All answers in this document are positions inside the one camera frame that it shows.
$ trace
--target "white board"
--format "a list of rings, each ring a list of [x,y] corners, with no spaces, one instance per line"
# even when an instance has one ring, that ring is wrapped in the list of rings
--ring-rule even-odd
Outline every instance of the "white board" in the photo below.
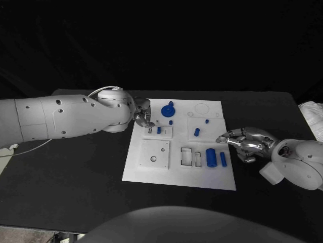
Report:
[[[173,117],[165,117],[162,115],[162,107],[169,104],[169,101],[173,102],[176,110]],[[149,134],[146,131],[149,129],[134,124],[123,181],[235,190],[228,144],[214,143],[212,141],[227,132],[221,101],[150,99],[150,106],[152,122],[156,123],[156,126],[153,127],[152,134]],[[209,123],[202,126],[202,119],[189,119],[188,127],[188,118],[202,118],[204,121],[209,119]],[[194,138],[191,136],[195,133],[195,131],[192,131],[194,126],[202,126],[201,138]],[[162,136],[163,133],[155,133],[158,127],[173,127],[172,138],[169,135],[168,137],[165,135]],[[155,166],[158,167],[158,165],[153,164],[156,162],[149,160],[150,155],[160,154],[160,148],[155,148],[155,153],[150,153],[150,151],[149,153],[143,152],[150,140],[169,142],[168,169],[155,168]],[[192,149],[192,166],[181,166],[181,148]],[[218,166],[214,168],[209,168],[207,163],[208,148],[214,148],[217,151]],[[221,152],[225,153],[227,167],[222,167]],[[201,168],[196,168],[196,153],[201,153]]]

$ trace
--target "metal robotic hand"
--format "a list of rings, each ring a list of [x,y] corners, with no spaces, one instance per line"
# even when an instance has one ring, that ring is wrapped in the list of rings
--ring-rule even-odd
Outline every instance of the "metal robotic hand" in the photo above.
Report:
[[[225,142],[237,148],[238,157],[244,163],[256,162],[258,155],[271,159],[273,150],[280,140],[263,129],[245,127],[222,134],[217,142]]]

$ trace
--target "blue cylinder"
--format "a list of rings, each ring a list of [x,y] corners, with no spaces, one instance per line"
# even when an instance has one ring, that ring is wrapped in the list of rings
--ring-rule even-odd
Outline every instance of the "blue cylinder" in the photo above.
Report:
[[[171,101],[169,102],[169,105],[166,105],[163,108],[162,108],[162,114],[165,117],[172,117],[176,113],[176,110],[173,108],[173,102]]]
[[[220,153],[220,155],[221,155],[222,167],[227,167],[225,153],[224,153],[224,152],[221,152],[221,153]]]
[[[201,130],[199,130],[199,128],[196,128],[196,131],[195,131],[195,136],[196,137],[199,136],[199,132],[201,132]]]
[[[218,166],[217,153],[212,148],[207,149],[207,161],[208,161],[208,167]]]

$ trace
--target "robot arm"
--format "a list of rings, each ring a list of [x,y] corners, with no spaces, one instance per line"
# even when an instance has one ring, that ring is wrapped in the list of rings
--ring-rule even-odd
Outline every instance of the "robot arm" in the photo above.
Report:
[[[132,119],[152,127],[150,101],[122,88],[84,95],[0,100],[0,148],[32,140],[64,139],[126,130]]]
[[[245,163],[256,161],[254,155],[271,162],[260,173],[271,184],[284,178],[305,189],[315,190],[323,184],[323,143],[287,139],[280,141],[257,128],[228,131],[217,142],[237,147],[238,157]]]

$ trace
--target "black tabletop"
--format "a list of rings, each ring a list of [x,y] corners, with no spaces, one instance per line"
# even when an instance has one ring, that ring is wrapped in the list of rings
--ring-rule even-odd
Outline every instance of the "black tabletop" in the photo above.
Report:
[[[58,90],[55,94],[88,94]],[[315,139],[287,93],[130,91],[162,99],[221,100],[227,128],[266,129],[280,139]],[[271,185],[258,171],[269,161],[244,164],[231,148],[237,191],[122,181],[133,132],[100,132],[52,140],[12,158],[0,175],[0,225],[87,233],[126,212],[153,206],[214,210],[323,242],[323,192],[286,179]],[[44,141],[24,143],[18,152]]]

